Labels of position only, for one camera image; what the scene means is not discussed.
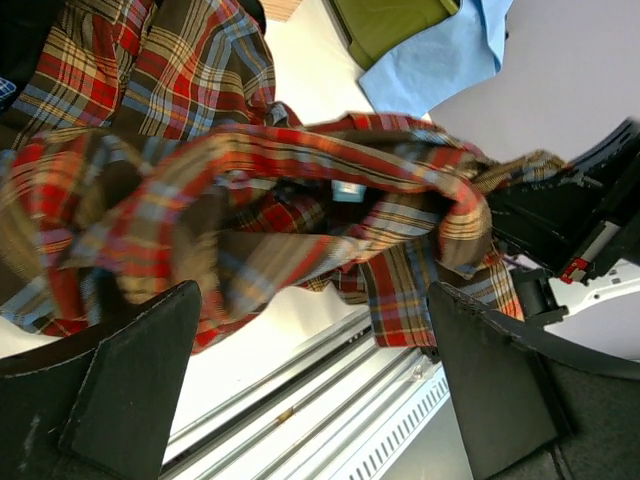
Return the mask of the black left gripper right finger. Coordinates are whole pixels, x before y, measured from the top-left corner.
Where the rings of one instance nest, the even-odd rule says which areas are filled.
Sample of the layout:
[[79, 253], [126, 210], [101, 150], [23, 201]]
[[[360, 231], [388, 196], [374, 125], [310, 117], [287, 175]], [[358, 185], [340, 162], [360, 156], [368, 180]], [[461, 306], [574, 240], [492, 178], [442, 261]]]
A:
[[428, 309], [476, 479], [636, 479], [639, 365], [434, 282]]

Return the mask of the black shirt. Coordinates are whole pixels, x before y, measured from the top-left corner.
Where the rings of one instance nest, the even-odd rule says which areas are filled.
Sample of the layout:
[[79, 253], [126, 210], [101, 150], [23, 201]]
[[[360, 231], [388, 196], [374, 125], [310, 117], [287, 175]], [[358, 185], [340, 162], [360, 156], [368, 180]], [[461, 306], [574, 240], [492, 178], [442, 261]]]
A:
[[61, 0], [1, 0], [1, 77], [17, 86], [15, 100], [34, 75], [63, 5]]

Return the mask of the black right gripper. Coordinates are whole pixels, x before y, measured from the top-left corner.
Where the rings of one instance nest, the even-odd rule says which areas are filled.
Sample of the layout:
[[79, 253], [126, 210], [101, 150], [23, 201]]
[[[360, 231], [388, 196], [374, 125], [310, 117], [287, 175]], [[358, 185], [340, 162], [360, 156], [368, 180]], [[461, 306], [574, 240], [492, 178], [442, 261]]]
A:
[[565, 282], [588, 283], [620, 260], [639, 263], [639, 121], [628, 118], [544, 180], [488, 196], [493, 233]]

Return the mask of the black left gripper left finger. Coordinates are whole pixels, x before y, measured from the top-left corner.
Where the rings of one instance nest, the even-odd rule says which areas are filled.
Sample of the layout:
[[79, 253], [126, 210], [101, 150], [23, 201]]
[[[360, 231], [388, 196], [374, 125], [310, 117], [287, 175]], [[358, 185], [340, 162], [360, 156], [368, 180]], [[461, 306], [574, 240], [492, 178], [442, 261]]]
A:
[[200, 311], [185, 281], [2, 359], [2, 478], [158, 478]]

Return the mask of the brown red plaid shirt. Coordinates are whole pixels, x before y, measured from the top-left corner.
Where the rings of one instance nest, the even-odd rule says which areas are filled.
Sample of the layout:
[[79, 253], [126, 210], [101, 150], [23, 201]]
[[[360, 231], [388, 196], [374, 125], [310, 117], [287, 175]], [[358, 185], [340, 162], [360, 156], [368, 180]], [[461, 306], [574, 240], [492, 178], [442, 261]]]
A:
[[523, 316], [491, 234], [505, 164], [406, 115], [303, 125], [235, 1], [51, 1], [30, 80], [1, 116], [1, 314], [69, 336], [192, 280], [194, 350], [282, 289], [366, 304], [382, 347], [432, 347], [427, 288]]

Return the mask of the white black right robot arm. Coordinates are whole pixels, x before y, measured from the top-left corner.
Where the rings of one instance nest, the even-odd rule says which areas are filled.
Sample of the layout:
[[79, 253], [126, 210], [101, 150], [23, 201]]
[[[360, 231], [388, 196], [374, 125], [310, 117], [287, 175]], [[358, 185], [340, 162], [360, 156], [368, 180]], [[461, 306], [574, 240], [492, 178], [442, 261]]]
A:
[[528, 323], [542, 328], [639, 290], [639, 122], [625, 119], [544, 180], [488, 197]]

